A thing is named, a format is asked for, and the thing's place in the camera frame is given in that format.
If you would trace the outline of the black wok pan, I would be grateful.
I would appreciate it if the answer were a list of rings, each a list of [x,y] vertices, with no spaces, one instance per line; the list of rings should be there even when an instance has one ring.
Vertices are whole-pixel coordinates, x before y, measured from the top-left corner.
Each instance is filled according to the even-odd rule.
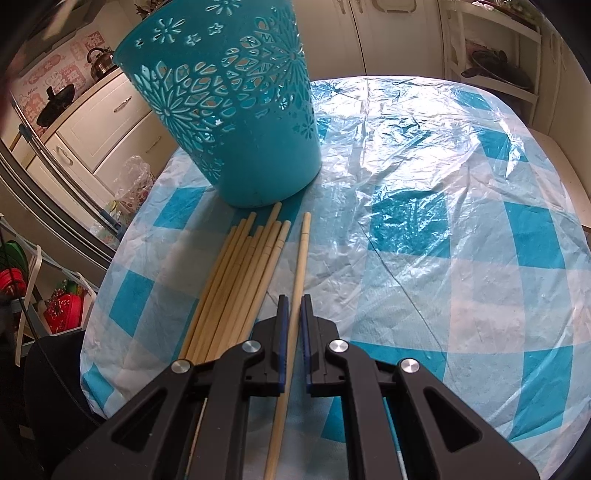
[[[474,50],[470,60],[472,67],[461,73],[464,78],[487,76],[524,90],[534,89],[527,73],[511,64],[504,51]]]

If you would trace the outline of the right beige chopstick in bundle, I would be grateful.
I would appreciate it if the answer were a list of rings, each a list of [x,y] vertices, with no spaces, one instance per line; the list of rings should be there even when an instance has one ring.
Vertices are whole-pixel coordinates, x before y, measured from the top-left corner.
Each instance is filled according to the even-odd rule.
[[[249,337],[254,321],[256,321],[262,307],[263,298],[266,296],[266,290],[269,288],[270,279],[273,278],[274,270],[276,270],[276,263],[283,251],[290,226],[291,222],[288,220],[274,222],[262,252],[256,257],[256,265],[252,275],[249,276],[250,282],[243,297],[242,306],[238,311],[238,323],[230,335],[231,345],[245,342]]]

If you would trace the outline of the separate beige chopstick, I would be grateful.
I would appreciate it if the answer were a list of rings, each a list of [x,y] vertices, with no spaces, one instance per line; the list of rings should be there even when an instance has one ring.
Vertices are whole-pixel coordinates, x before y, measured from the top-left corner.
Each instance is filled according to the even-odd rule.
[[[270,433],[270,445],[266,455],[264,466],[264,480],[276,479],[277,467],[280,463],[281,445],[283,445],[283,432],[287,421],[288,403],[290,402],[290,387],[294,375],[294,357],[297,353],[298,318],[300,318],[301,298],[304,295],[304,280],[308,264],[308,246],[311,235],[311,212],[305,212],[301,222],[301,236],[298,242],[297,269],[294,275],[294,289],[291,295],[290,325],[287,335],[287,370],[286,384],[283,394],[276,401],[276,409],[273,415],[273,428]]]

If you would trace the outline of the floral plastic bag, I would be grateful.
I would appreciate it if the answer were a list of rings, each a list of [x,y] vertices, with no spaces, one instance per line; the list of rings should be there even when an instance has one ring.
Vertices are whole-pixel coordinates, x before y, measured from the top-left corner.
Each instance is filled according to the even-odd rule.
[[[125,160],[115,179],[115,201],[130,215],[143,205],[155,182],[147,162],[133,155]]]

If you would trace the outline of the turquoise perforated plastic basket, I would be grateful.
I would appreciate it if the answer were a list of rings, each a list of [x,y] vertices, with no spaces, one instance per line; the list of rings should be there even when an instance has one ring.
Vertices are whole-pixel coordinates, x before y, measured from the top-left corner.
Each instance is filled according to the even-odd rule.
[[[127,34],[114,61],[229,205],[283,201],[320,172],[290,1],[170,1]]]

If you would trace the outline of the white rolling trolley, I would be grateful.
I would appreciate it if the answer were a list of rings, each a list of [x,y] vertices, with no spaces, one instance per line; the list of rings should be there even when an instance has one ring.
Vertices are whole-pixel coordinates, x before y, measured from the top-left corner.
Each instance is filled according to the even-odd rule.
[[[440,1],[438,6],[445,77],[498,95],[532,123],[539,99],[541,28],[493,1]]]

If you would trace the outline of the leftmost beige chopstick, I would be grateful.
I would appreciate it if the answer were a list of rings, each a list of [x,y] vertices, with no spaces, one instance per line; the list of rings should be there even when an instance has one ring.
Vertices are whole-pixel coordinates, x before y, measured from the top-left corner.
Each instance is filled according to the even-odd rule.
[[[187,355],[187,351],[188,351],[193,333],[194,333],[195,329],[197,328],[197,323],[200,318],[201,312],[204,310],[205,301],[207,300],[207,296],[208,296],[209,292],[211,292],[211,286],[213,284],[213,280],[215,278],[215,275],[217,274],[217,271],[219,269],[219,266],[221,265],[222,260],[224,259],[226,251],[228,251],[228,247],[229,247],[231,240],[233,239],[233,237],[235,237],[235,230],[236,230],[236,226],[232,226],[230,228],[230,230],[229,230],[228,234],[226,235],[224,242],[222,244],[221,251],[219,251],[219,253],[215,259],[215,262],[213,263],[213,266],[211,267],[211,271],[209,271],[207,280],[204,285],[204,289],[201,291],[200,297],[198,299],[197,307],[195,308],[195,311],[194,311],[192,318],[190,320],[190,324],[189,324],[187,331],[184,335],[181,349],[178,354],[178,359],[184,359]]]

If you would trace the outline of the tall beige chopstick in bundle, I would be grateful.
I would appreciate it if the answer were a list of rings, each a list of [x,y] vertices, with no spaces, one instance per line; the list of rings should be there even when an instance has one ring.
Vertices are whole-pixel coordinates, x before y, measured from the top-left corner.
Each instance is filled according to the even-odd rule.
[[[273,250],[274,242],[280,232],[281,223],[277,221],[280,209],[280,202],[273,205],[266,226],[252,238],[252,245],[246,251],[242,265],[235,275],[235,282],[232,284],[224,309],[215,324],[211,340],[198,350],[194,357],[195,360],[213,360],[221,355],[223,347],[232,346],[238,342],[245,327],[254,294],[259,287],[260,278],[266,269],[267,258],[269,258],[270,251]]]

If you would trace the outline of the steel kettle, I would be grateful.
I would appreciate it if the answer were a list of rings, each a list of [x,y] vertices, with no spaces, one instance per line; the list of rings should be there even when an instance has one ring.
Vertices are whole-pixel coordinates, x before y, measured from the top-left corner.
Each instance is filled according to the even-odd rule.
[[[91,65],[90,75],[95,82],[118,68],[113,56],[114,52],[111,48],[95,47],[88,51],[87,62]]]

